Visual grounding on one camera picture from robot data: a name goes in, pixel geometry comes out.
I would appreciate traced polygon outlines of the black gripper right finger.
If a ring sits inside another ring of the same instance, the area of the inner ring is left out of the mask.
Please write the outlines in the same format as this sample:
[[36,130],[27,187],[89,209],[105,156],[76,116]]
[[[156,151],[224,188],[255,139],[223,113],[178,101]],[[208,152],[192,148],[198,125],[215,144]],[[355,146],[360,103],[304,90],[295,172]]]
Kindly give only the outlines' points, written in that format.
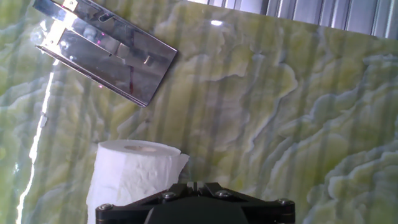
[[295,202],[287,198],[264,201],[222,187],[217,182],[198,183],[198,196],[211,199],[217,212],[247,223],[295,223]]

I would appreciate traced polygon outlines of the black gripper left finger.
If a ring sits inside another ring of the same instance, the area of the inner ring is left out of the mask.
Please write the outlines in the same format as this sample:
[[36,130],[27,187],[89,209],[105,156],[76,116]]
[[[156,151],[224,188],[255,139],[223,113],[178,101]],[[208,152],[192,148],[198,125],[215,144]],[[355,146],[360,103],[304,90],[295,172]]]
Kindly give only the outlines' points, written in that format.
[[198,183],[188,182],[186,184],[173,184],[167,190],[127,205],[103,203],[95,208],[95,223],[144,223],[153,208],[197,195]]

